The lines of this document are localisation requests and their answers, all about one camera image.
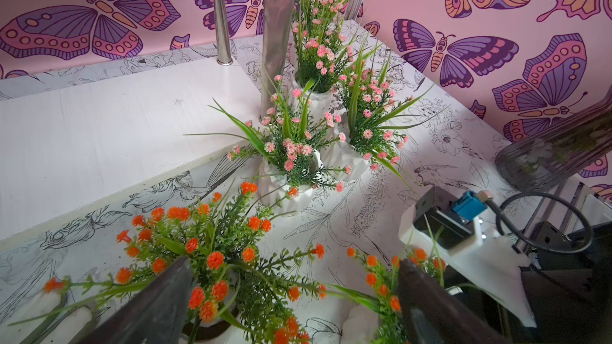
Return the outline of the orange plant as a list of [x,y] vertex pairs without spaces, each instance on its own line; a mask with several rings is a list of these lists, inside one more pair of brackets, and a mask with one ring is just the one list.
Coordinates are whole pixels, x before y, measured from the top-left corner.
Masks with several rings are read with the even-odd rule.
[[401,256],[392,258],[390,264],[384,264],[376,256],[363,253],[357,248],[347,249],[347,257],[362,265],[366,283],[372,293],[368,295],[355,289],[334,286],[335,296],[356,303],[344,323],[342,343],[411,342],[402,323],[398,297],[400,261],[407,259],[443,287],[447,264],[441,258],[441,246],[438,244],[442,231],[439,229],[434,234],[430,251],[420,247],[405,248]]
[[325,249],[321,244],[306,251],[284,248],[270,258],[261,257],[257,244],[272,229],[276,215],[271,205],[255,207],[251,199],[257,191],[256,184],[244,182],[229,201],[216,193],[208,203],[157,208],[149,218],[135,217],[135,230],[117,237],[126,243],[134,264],[105,282],[87,279],[79,288],[100,288],[91,300],[102,305],[143,291],[183,258],[194,272],[194,285],[187,289],[190,320],[222,319],[240,327],[253,343],[310,342],[288,303],[302,295],[323,298],[326,288],[288,270],[305,258],[323,258]]

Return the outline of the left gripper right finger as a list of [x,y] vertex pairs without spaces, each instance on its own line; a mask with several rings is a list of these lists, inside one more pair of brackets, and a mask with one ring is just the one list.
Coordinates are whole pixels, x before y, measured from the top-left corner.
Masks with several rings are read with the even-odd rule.
[[401,260],[398,300],[411,343],[506,343],[412,261]]

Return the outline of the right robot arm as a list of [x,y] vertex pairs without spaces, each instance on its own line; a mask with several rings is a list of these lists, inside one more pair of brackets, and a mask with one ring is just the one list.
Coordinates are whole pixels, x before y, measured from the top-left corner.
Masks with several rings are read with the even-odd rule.
[[578,254],[554,254],[586,236],[583,229],[539,221],[530,237],[539,244],[514,247],[487,232],[482,245],[446,254],[449,266],[491,295],[539,342],[611,341],[599,334],[611,320],[611,223],[594,225],[591,246]]

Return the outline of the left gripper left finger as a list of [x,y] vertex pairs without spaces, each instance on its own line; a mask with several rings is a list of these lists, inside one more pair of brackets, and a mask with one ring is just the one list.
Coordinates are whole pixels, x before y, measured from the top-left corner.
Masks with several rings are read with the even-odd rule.
[[82,343],[177,343],[186,321],[194,275],[180,257]]

